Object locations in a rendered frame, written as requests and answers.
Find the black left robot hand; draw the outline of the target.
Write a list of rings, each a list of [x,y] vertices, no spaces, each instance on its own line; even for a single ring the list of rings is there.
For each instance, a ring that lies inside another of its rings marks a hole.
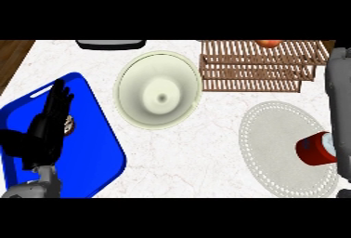
[[[66,122],[74,95],[58,79],[49,91],[43,111],[35,116],[27,133],[0,129],[0,147],[8,156],[23,159],[23,169],[55,165],[64,147]]]

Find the red can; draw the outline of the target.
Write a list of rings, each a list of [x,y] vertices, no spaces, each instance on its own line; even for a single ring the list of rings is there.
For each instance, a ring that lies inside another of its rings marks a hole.
[[[296,145],[297,155],[309,165],[338,162],[333,134],[327,131],[302,139]]]

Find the white oval placemat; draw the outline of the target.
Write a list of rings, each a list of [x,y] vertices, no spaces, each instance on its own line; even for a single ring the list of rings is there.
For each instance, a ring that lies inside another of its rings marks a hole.
[[[337,189],[337,166],[309,165],[297,154],[299,141],[319,132],[324,127],[315,117],[282,101],[260,103],[244,115],[244,161],[254,178],[279,197],[328,197]]]

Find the pale green bowl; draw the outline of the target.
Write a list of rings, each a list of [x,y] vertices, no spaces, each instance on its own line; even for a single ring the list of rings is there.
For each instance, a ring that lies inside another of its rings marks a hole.
[[[203,90],[203,76],[188,57],[173,51],[151,51],[122,70],[113,97],[135,126],[167,129],[197,110]]]

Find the blue cutting board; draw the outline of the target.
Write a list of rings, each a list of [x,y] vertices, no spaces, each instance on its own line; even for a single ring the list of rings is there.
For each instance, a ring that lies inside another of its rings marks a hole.
[[[128,156],[113,132],[89,82],[80,73],[63,77],[74,99],[70,106],[74,128],[64,139],[55,164],[64,198],[89,198],[120,177]],[[51,86],[42,86],[0,109],[0,129],[27,132],[43,111]]]

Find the orange fruit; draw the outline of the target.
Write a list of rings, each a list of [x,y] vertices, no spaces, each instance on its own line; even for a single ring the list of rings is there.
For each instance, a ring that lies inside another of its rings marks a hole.
[[[282,43],[282,40],[257,40],[256,43],[262,47],[274,48]]]

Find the brown cupcake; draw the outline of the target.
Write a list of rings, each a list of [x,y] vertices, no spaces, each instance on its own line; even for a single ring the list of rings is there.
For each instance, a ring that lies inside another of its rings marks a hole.
[[[73,133],[74,128],[76,128],[76,122],[74,122],[73,116],[70,115],[66,121],[66,136],[69,136]]]

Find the brown wooden tiered shelf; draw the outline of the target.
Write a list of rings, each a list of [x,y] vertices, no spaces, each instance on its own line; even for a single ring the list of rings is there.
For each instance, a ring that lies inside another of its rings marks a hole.
[[[330,52],[321,40],[284,40],[274,48],[253,40],[204,40],[204,91],[300,93]]]

